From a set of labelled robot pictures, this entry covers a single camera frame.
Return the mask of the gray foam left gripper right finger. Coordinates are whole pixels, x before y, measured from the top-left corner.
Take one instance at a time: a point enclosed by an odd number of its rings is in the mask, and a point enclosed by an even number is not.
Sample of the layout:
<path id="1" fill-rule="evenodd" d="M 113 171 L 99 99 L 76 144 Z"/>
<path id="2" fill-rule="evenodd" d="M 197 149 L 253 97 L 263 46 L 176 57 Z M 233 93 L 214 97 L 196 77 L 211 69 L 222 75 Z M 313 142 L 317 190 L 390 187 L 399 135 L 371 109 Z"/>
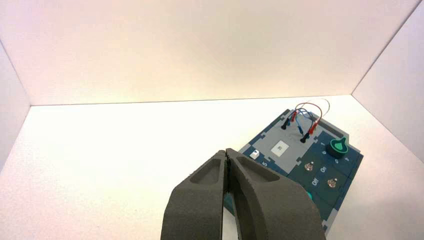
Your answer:
<path id="1" fill-rule="evenodd" d="M 240 240 L 324 240 L 320 213 L 297 182 L 228 148 L 228 190 Z"/>

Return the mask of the gray foam left gripper left finger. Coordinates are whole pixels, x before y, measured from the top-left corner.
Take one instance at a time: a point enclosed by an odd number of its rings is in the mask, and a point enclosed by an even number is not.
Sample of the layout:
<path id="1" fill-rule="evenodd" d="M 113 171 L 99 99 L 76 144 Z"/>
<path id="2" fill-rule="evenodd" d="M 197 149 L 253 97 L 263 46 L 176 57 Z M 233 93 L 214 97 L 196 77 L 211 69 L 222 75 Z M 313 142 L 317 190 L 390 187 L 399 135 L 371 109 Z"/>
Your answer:
<path id="1" fill-rule="evenodd" d="M 220 240 L 227 193 L 227 156 L 219 150 L 171 192 L 162 240 Z"/>

